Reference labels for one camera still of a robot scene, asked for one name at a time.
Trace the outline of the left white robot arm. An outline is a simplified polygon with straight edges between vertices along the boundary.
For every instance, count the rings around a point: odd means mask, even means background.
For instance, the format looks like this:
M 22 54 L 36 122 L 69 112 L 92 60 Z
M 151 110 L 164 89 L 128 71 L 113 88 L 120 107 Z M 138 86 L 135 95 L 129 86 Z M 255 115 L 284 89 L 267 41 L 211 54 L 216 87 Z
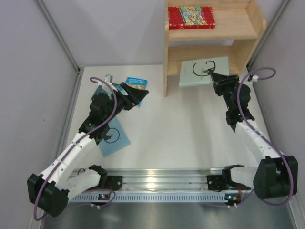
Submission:
M 29 201 L 34 204 L 36 221 L 42 219 L 37 216 L 39 208 L 45 214 L 57 217 L 75 196 L 93 187 L 105 187 L 108 173 L 101 166 L 92 165 L 73 178 L 70 175 L 77 164 L 105 139 L 110 129 L 109 122 L 121 111 L 133 109 L 149 94 L 148 90 L 133 88 L 124 82 L 101 84 L 110 92 L 100 92 L 91 98 L 89 115 L 71 143 L 45 170 L 38 175 L 31 174 L 27 180 Z

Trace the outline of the pale green Great Gatsby book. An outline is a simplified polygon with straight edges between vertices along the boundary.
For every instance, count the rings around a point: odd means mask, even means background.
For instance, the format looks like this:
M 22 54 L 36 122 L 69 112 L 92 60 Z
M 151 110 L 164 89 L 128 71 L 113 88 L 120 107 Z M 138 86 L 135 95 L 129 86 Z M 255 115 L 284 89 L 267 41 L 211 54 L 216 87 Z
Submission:
M 228 57 L 184 61 L 180 70 L 180 87 L 213 84 L 211 74 L 229 75 Z

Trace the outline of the red illustrated book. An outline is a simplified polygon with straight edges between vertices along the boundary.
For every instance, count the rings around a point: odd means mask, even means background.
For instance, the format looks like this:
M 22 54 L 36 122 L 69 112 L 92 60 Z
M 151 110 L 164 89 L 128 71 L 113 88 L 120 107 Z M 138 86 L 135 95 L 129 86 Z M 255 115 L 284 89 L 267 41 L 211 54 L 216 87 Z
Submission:
M 168 7 L 170 30 L 214 29 L 215 18 L 209 6 L 174 6 Z

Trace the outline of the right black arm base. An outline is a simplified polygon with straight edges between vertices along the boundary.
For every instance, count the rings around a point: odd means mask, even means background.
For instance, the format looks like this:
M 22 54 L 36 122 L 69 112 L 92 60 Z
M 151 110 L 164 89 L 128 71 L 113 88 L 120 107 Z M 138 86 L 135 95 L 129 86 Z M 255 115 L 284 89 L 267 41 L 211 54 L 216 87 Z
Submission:
M 224 190 L 237 190 L 239 184 L 233 182 L 223 175 L 208 175 L 207 177 L 208 190 L 221 192 Z

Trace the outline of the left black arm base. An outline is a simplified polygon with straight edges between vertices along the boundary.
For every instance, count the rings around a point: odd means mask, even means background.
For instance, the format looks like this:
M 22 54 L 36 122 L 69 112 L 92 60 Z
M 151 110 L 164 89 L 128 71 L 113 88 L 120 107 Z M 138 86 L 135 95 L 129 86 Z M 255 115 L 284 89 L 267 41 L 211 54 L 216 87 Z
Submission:
M 98 186 L 101 189 L 110 189 L 113 191 L 117 191 L 122 188 L 122 180 L 122 176 L 103 176 L 101 177 Z

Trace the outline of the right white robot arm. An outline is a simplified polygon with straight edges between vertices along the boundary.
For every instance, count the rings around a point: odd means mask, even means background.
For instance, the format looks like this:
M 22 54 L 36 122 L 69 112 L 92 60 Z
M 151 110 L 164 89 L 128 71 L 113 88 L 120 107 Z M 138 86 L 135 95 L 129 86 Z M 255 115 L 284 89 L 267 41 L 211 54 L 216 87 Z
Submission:
M 286 197 L 297 193 L 298 161 L 294 156 L 285 156 L 263 134 L 251 114 L 248 104 L 251 89 L 245 81 L 256 82 L 258 76 L 246 75 L 242 80 L 237 75 L 222 75 L 209 71 L 213 88 L 226 104 L 226 121 L 248 147 L 256 159 L 256 167 L 230 165 L 222 170 L 226 185 L 244 185 L 261 199 Z

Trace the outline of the light blue Gatsby book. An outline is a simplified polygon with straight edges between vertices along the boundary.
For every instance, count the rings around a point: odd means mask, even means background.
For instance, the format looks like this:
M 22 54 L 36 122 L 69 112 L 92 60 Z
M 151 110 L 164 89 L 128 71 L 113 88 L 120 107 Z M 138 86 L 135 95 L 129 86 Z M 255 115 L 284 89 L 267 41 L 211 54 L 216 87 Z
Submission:
M 109 127 L 106 137 L 98 145 L 103 157 L 108 157 L 130 145 L 130 141 L 117 118 L 109 122 Z

